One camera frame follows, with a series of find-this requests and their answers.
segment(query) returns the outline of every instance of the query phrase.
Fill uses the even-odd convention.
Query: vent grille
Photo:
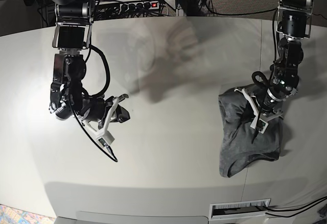
[[[265,215],[265,210],[260,211],[256,207],[269,207],[270,199],[243,201],[235,203],[211,204],[209,220],[238,219]]]

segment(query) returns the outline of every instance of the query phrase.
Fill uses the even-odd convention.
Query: gray cloth
[[[249,91],[258,91],[255,85]],[[264,134],[258,133],[251,144],[254,129],[250,127],[254,114],[249,102],[233,89],[219,95],[219,108],[224,126],[220,150],[219,172],[232,177],[256,160],[275,161],[279,158],[283,130],[280,118],[269,121]]]

